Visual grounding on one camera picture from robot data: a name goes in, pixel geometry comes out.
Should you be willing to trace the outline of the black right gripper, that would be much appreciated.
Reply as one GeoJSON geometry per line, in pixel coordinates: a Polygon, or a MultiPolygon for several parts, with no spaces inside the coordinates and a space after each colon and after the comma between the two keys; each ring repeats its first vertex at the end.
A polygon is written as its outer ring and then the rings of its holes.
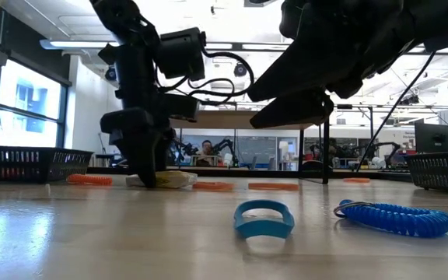
{"type": "Polygon", "coordinates": [[[415,43],[404,0],[285,0],[281,10],[292,43],[247,91],[253,101],[277,97],[250,119],[254,128],[323,124],[334,109],[324,90],[348,99],[415,43]]]}

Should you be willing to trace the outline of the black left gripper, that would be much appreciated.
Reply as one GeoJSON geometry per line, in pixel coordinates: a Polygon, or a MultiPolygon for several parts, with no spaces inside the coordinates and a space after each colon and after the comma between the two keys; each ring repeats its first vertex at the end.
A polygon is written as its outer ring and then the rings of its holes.
{"type": "Polygon", "coordinates": [[[156,171],[166,170],[167,153],[175,138],[170,120],[195,122],[199,106],[194,97],[161,94],[151,103],[104,114],[100,128],[110,135],[111,144],[124,138],[123,155],[129,168],[146,187],[155,187],[156,171]]]}

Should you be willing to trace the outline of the silver yellow snack bar wrapper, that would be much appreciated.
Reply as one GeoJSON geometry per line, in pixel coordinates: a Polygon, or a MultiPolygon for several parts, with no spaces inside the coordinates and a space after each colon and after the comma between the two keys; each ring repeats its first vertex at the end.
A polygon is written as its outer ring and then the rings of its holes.
{"type": "MultiPolygon", "coordinates": [[[[154,188],[178,189],[196,184],[198,175],[180,170],[167,170],[156,172],[154,188]]],[[[125,178],[128,187],[147,187],[138,175],[129,175],[125,178]]]]}

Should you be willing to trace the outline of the person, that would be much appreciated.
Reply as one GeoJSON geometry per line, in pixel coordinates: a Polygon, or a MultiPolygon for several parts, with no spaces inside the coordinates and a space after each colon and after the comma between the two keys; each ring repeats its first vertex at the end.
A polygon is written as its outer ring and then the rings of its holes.
{"type": "Polygon", "coordinates": [[[217,166],[219,158],[213,152],[212,143],[209,140],[204,140],[201,144],[201,151],[198,153],[196,160],[197,166],[217,166]]]}

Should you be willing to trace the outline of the black plastic mesh basket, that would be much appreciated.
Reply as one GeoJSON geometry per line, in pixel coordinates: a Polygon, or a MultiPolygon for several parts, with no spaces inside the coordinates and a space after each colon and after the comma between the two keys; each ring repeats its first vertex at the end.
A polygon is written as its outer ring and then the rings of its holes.
{"type": "Polygon", "coordinates": [[[0,146],[0,182],[47,183],[86,173],[91,152],[49,148],[0,146]]]}
{"type": "Polygon", "coordinates": [[[448,191],[448,152],[407,156],[406,163],[415,186],[448,191]]]}

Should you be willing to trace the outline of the blue silicone wristband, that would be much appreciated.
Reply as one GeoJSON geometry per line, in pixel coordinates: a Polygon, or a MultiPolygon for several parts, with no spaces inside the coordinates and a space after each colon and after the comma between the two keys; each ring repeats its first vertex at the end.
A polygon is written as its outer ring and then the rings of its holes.
{"type": "Polygon", "coordinates": [[[289,207],[279,201],[264,199],[245,201],[236,207],[233,218],[233,228],[244,239],[256,236],[287,239],[295,227],[295,219],[289,211],[289,207]],[[282,215],[282,219],[254,219],[246,221],[243,214],[254,209],[276,211],[282,215]]]}

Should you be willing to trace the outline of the long ceiling light strip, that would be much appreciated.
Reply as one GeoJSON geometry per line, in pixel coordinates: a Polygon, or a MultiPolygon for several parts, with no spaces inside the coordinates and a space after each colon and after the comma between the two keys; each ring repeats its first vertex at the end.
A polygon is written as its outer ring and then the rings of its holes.
{"type": "MultiPolygon", "coordinates": [[[[40,40],[40,45],[45,50],[86,50],[104,49],[107,45],[119,47],[116,41],[97,40],[40,40]]],[[[159,49],[171,47],[176,50],[189,49],[200,51],[201,43],[189,41],[188,43],[160,43],[159,49]]],[[[208,42],[205,45],[206,51],[237,51],[237,52],[283,52],[289,47],[289,43],[259,43],[259,42],[208,42]]]]}

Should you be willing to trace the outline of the black monitor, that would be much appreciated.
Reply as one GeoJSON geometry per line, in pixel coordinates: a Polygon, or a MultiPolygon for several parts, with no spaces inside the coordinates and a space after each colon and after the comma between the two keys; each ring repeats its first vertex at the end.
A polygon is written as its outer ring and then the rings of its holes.
{"type": "Polygon", "coordinates": [[[448,125],[415,124],[417,153],[448,152],[448,125]]]}

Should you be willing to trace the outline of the orange spiral coil keychain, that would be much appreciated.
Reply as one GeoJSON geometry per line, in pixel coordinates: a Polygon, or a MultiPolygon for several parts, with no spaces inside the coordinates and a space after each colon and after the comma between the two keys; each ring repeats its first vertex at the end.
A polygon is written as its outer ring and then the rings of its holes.
{"type": "Polygon", "coordinates": [[[92,184],[92,185],[111,185],[113,179],[105,176],[93,176],[85,174],[72,174],[67,177],[69,184],[92,184]]]}

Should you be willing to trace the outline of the wooden shelf with black frame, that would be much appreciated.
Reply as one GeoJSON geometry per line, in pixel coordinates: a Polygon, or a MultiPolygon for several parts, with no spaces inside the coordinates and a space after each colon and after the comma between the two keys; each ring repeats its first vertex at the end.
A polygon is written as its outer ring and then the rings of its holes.
{"type": "MultiPolygon", "coordinates": [[[[250,124],[250,119],[257,113],[257,111],[240,111],[240,110],[203,110],[198,112],[198,119],[196,122],[187,122],[183,120],[171,120],[171,124],[175,128],[180,128],[182,130],[227,130],[234,131],[237,133],[239,130],[250,132],[252,134],[257,134],[258,132],[264,134],[265,132],[270,131],[287,131],[287,130],[297,130],[299,132],[299,136],[302,138],[304,136],[304,132],[307,128],[314,126],[313,125],[286,125],[274,128],[254,128],[250,124]]],[[[299,158],[299,169],[297,171],[302,171],[302,163],[303,161],[299,158]]],[[[223,167],[226,169],[231,168],[243,168],[243,167],[223,167]]],[[[327,163],[323,164],[321,170],[324,177],[322,179],[302,179],[302,180],[310,180],[314,183],[318,182],[319,184],[328,184],[329,179],[327,178],[327,173],[330,171],[330,168],[327,163]]]]}

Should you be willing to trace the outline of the black metal table frame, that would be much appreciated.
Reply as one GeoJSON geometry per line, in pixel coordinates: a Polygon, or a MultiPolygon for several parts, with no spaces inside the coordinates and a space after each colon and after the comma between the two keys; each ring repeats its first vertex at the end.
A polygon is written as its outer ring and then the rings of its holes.
{"type": "MultiPolygon", "coordinates": [[[[184,167],[169,166],[169,171],[183,171],[196,173],[200,177],[243,177],[243,178],[276,178],[276,179],[322,179],[323,173],[319,170],[314,171],[274,171],[274,170],[249,170],[243,168],[226,169],[223,167],[184,167]]],[[[112,167],[89,167],[88,174],[102,175],[132,175],[135,172],[126,168],[112,167]]],[[[352,172],[350,170],[335,170],[327,173],[328,179],[345,178],[369,178],[371,180],[392,180],[398,182],[411,183],[412,178],[409,173],[391,173],[380,172],[378,170],[363,170],[362,172],[352,172]]]]}

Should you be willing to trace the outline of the large window with dark frame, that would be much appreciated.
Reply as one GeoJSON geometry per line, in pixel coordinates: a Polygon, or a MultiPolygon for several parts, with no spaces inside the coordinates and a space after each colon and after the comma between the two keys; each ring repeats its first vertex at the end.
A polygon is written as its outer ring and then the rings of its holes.
{"type": "Polygon", "coordinates": [[[17,62],[0,66],[0,145],[62,144],[66,88],[17,62]]]}

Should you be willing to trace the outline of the blue spiral coil keychain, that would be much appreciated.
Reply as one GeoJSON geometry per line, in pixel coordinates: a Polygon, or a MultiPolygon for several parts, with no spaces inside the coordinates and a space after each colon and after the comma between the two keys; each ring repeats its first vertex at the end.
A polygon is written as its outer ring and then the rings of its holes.
{"type": "Polygon", "coordinates": [[[338,218],[402,236],[436,238],[448,233],[448,213],[439,210],[343,200],[333,213],[338,218]]]}

